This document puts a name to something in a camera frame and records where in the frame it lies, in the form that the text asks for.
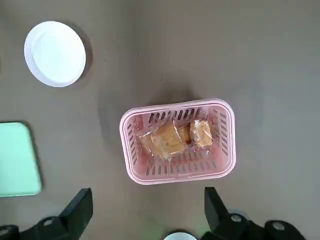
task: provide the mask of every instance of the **pink plastic basket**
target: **pink plastic basket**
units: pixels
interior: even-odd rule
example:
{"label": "pink plastic basket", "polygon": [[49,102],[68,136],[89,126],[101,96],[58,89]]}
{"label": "pink plastic basket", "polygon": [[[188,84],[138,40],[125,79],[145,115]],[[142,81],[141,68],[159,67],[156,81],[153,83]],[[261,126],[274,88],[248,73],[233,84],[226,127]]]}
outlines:
{"label": "pink plastic basket", "polygon": [[[172,161],[152,165],[141,148],[135,132],[165,121],[194,119],[206,110],[214,123],[215,141],[209,154],[197,151],[180,154]],[[175,104],[133,108],[120,121],[120,135],[128,175],[143,185],[216,179],[226,176],[236,164],[235,115],[220,99],[188,101]]]}

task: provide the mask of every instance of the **white plate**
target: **white plate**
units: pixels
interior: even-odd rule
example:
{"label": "white plate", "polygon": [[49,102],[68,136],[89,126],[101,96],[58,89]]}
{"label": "white plate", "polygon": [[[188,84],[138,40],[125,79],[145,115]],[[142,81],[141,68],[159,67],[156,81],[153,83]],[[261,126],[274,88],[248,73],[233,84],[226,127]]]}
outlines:
{"label": "white plate", "polygon": [[52,87],[73,84],[86,66],[86,51],[77,33],[57,21],[36,25],[24,43],[24,58],[32,74]]}
{"label": "white plate", "polygon": [[165,237],[164,240],[197,240],[194,236],[186,232],[175,232]]}

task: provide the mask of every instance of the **plastic-wrapped pastry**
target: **plastic-wrapped pastry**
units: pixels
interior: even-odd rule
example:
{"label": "plastic-wrapped pastry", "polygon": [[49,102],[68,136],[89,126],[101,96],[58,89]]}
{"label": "plastic-wrapped pastry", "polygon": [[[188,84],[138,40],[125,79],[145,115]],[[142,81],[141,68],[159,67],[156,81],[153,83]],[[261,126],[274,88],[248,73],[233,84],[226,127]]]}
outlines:
{"label": "plastic-wrapped pastry", "polygon": [[161,159],[182,153],[188,146],[182,140],[174,122],[166,123],[151,133],[151,141]]}
{"label": "plastic-wrapped pastry", "polygon": [[199,148],[211,146],[213,136],[207,120],[194,120],[190,124],[191,137]]}

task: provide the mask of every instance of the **green tray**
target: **green tray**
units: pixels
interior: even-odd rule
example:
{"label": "green tray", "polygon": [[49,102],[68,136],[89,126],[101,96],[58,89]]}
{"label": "green tray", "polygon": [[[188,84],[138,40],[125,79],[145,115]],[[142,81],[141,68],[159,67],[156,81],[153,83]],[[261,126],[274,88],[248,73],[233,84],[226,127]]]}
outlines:
{"label": "green tray", "polygon": [[28,127],[21,122],[0,123],[0,197],[35,195],[41,187]]}

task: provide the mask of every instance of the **gray table surface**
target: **gray table surface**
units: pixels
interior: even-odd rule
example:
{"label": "gray table surface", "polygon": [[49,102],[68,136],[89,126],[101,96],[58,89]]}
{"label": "gray table surface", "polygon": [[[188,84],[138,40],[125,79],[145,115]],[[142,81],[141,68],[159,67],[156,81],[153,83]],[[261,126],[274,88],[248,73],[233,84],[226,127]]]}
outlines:
{"label": "gray table surface", "polygon": [[[284,219],[319,239],[319,11],[318,0],[0,1],[0,120],[31,125],[43,176],[39,195],[0,199],[0,225],[30,227],[91,187],[84,240],[161,239],[175,228],[200,237],[204,187],[215,186],[258,224]],[[92,53],[70,87],[42,84],[24,60],[25,37],[48,20],[73,26]],[[213,97],[235,112],[230,175],[129,179],[126,110]]]}

